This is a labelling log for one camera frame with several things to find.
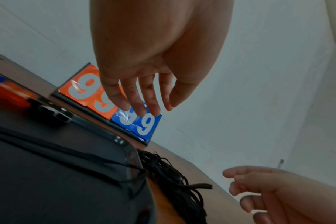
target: printed number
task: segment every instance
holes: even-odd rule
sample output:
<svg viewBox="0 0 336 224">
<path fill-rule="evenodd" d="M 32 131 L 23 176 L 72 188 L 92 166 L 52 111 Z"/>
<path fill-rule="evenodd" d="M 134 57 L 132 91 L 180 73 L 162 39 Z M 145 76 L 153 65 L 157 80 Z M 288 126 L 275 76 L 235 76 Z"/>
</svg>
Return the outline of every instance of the printed number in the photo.
<svg viewBox="0 0 336 224">
<path fill-rule="evenodd" d="M 94 83 L 87 86 L 86 83 L 89 80 L 94 80 Z M 94 74 L 85 74 L 78 80 L 78 86 L 71 86 L 68 90 L 69 94 L 76 99 L 86 99 L 93 95 L 101 86 L 100 79 Z"/>
<path fill-rule="evenodd" d="M 141 127 L 137 127 L 137 132 L 140 135 L 147 135 L 151 131 L 151 129 L 154 125 L 154 116 L 152 114 L 146 114 L 142 118 L 141 124 L 145 128 L 145 130 L 143 130 L 143 128 L 141 128 Z"/>
<path fill-rule="evenodd" d="M 130 125 L 130 124 L 132 124 L 136 120 L 137 115 L 135 114 L 135 112 L 134 112 L 133 109 L 131 109 L 131 110 L 128 111 L 128 112 L 123 111 L 123 113 L 121 114 L 121 116 L 120 116 L 120 122 L 123 125 Z"/>
<path fill-rule="evenodd" d="M 115 105 L 109 100 L 107 94 L 105 92 L 102 93 L 102 102 L 107 104 L 103 106 L 103 104 L 99 101 L 94 102 L 94 108 L 102 113 L 108 112 L 115 107 Z"/>
</svg>

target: hand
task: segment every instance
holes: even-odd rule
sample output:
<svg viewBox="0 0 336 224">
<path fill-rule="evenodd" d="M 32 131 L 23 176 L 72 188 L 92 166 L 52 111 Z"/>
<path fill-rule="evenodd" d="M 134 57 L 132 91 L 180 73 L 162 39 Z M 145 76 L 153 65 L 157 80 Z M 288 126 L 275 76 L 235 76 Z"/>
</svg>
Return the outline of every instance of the hand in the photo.
<svg viewBox="0 0 336 224">
<path fill-rule="evenodd" d="M 279 169 L 239 166 L 223 172 L 234 178 L 230 193 L 261 193 L 241 199 L 243 210 L 256 213 L 256 224 L 336 223 L 336 189 Z"/>
<path fill-rule="evenodd" d="M 109 99 L 122 110 L 131 106 L 144 116 L 138 79 L 148 109 L 158 116 L 153 80 L 159 73 L 165 108 L 178 106 L 215 63 L 232 8 L 233 0 L 91 0 L 94 52 Z"/>
</svg>

